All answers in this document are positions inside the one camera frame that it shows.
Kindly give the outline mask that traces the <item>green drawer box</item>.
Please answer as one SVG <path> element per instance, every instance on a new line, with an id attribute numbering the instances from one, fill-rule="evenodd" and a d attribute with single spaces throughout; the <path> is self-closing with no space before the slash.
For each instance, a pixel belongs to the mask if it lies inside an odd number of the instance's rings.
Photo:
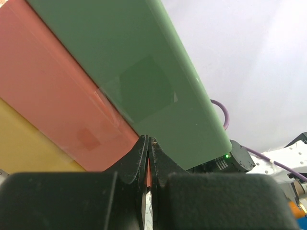
<path id="1" fill-rule="evenodd" d="M 139 135 L 187 170 L 228 154 L 223 124 L 160 0 L 30 6 Z"/>

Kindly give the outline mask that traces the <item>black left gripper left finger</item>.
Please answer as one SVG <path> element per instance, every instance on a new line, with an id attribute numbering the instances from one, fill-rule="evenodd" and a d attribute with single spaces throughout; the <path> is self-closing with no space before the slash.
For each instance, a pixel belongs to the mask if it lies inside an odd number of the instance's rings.
<path id="1" fill-rule="evenodd" d="M 3 230 L 142 230 L 148 136 L 103 172 L 21 172 L 0 186 Z"/>

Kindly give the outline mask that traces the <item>red drawer box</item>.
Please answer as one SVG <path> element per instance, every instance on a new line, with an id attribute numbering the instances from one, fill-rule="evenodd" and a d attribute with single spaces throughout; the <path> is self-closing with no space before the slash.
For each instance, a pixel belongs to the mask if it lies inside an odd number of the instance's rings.
<path id="1" fill-rule="evenodd" d="M 0 100 L 87 171 L 104 171 L 138 135 L 24 0 L 0 3 Z"/>

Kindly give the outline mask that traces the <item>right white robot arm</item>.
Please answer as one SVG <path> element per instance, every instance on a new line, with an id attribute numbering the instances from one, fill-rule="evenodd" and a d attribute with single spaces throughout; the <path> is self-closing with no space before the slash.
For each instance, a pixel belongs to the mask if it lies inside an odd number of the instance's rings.
<path id="1" fill-rule="evenodd" d="M 189 173 L 247 173 L 271 176 L 295 204 L 307 202 L 307 133 L 284 148 L 255 154 L 231 140 L 232 150 L 191 169 Z"/>

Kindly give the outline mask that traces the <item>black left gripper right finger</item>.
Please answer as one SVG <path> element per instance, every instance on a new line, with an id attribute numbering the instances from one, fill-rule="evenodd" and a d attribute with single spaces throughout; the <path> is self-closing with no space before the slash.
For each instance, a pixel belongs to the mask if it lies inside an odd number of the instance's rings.
<path id="1" fill-rule="evenodd" d="M 149 139 L 155 230 L 296 230 L 284 193 L 269 176 L 188 173 Z"/>

